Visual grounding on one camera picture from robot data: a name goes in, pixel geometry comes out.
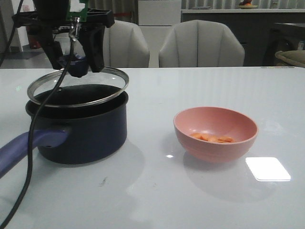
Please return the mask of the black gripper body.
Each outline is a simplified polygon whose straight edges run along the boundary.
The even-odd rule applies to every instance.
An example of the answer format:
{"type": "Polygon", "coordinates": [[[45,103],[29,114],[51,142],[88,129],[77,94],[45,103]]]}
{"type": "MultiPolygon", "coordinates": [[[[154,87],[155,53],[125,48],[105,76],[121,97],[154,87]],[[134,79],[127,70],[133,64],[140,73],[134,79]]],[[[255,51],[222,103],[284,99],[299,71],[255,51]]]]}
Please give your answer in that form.
{"type": "MultiPolygon", "coordinates": [[[[72,25],[76,18],[73,18],[72,21],[66,21],[68,0],[35,0],[33,3],[35,11],[19,12],[12,16],[16,27],[39,26],[43,22],[50,25],[53,30],[57,30],[72,25]]],[[[78,21],[80,28],[93,25],[103,25],[105,28],[110,28],[114,23],[114,15],[111,10],[98,10],[89,6],[87,21],[78,21]]]]}

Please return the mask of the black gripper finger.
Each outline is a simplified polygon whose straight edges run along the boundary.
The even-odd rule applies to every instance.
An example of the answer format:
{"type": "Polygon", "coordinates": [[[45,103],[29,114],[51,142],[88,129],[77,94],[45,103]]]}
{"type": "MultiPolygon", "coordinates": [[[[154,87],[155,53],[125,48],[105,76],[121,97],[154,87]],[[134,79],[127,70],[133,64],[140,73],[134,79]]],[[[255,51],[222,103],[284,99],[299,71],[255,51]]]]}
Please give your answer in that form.
{"type": "Polygon", "coordinates": [[[105,26],[93,25],[81,28],[81,46],[93,73],[104,68],[103,38],[105,26]]]}
{"type": "Polygon", "coordinates": [[[37,32],[37,40],[47,55],[52,68],[60,70],[62,65],[59,63],[59,59],[63,53],[60,43],[54,40],[52,27],[42,22],[37,32]]]}

